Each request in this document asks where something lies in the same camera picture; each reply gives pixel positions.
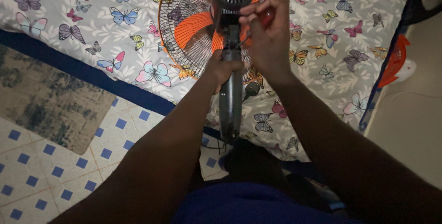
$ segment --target butterfly print bedsheet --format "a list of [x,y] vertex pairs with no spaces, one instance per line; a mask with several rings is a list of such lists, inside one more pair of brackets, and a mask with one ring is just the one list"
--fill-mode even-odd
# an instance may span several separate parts
[[[160,32],[174,29],[158,26],[159,1],[0,0],[0,28],[13,27],[113,80],[179,102],[196,82],[188,76],[195,71],[176,66],[165,52],[173,46],[161,42]],[[386,51],[379,50],[389,48],[404,6],[405,0],[290,0],[292,71],[354,129],[380,76],[384,57],[379,54]],[[169,17],[178,25],[186,12],[204,11],[209,5],[183,3]],[[294,145],[298,139],[278,95],[265,78],[251,83],[241,135],[263,147],[279,147],[269,149],[279,159],[308,161],[302,140]],[[211,102],[207,123],[219,123],[218,96]],[[304,102],[303,107],[311,106]]]

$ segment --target electric fan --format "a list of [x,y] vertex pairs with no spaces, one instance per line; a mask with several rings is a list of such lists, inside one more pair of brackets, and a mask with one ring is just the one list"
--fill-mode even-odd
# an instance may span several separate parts
[[242,84],[262,76],[252,66],[251,38],[238,46],[248,29],[238,23],[239,10],[262,0],[161,0],[159,29],[166,51],[186,74],[198,79],[208,59],[223,49],[223,60],[243,60],[244,71],[234,72],[220,91],[220,130],[224,141],[239,136]]

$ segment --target tiled floor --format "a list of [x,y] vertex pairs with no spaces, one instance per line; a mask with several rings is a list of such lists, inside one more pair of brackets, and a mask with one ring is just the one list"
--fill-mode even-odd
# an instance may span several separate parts
[[[0,224],[46,223],[93,192],[162,115],[117,97],[83,155],[0,118]],[[202,143],[218,147],[204,135]],[[218,150],[201,147],[205,180],[225,176]]]

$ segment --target screwdriver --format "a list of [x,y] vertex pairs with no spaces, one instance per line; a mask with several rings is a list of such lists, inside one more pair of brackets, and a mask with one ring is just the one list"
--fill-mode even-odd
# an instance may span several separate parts
[[[267,29],[267,27],[272,23],[272,21],[275,18],[275,8],[273,7],[268,7],[265,11],[261,12],[258,14],[258,20],[261,23],[262,27],[264,29]],[[247,34],[246,38],[244,38],[244,40],[242,40],[236,47],[235,49],[239,48],[249,37],[250,37],[251,33]]]

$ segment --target metal fan grill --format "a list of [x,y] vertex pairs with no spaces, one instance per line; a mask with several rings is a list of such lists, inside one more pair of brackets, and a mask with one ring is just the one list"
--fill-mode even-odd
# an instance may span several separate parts
[[[158,10],[159,29],[164,49],[174,63],[186,74],[198,79],[212,53],[223,48],[224,37],[215,31],[211,17],[211,0],[161,0]],[[241,29],[240,40],[248,29]],[[262,78],[251,65],[249,38],[241,45],[246,67],[243,83]]]

